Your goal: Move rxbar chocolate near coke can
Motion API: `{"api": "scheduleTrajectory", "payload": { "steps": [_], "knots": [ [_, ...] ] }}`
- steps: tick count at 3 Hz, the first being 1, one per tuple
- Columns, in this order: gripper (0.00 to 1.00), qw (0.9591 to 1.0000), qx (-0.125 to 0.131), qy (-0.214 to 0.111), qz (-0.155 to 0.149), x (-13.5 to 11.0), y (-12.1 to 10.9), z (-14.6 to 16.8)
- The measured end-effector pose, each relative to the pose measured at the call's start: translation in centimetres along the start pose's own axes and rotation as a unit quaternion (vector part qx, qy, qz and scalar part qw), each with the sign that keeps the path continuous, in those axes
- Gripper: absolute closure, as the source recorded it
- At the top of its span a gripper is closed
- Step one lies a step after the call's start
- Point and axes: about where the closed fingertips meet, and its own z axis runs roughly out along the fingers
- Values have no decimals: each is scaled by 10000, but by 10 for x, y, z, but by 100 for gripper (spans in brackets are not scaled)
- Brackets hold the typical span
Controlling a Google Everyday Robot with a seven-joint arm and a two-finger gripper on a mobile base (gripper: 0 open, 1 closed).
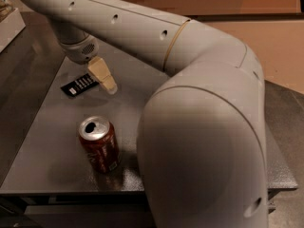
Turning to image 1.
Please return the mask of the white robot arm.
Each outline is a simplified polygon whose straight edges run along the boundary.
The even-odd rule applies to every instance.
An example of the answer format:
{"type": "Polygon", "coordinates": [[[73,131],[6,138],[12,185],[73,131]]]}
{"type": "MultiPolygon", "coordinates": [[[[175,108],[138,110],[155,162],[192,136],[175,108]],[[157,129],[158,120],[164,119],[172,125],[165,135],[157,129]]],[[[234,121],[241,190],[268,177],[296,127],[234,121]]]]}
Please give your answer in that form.
{"type": "Polygon", "coordinates": [[[21,0],[166,73],[138,125],[137,155],[157,228],[268,228],[265,84],[239,39],[122,0],[21,0]]]}

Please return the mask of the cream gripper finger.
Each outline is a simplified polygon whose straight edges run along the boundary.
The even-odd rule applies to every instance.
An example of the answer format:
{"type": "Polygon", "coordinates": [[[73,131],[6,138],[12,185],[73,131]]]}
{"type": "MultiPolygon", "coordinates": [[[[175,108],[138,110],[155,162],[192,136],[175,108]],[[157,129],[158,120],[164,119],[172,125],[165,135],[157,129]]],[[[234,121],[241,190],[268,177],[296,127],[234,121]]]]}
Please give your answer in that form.
{"type": "Polygon", "coordinates": [[[108,94],[113,95],[117,92],[117,84],[103,58],[96,56],[91,59],[87,69],[108,94]]]}

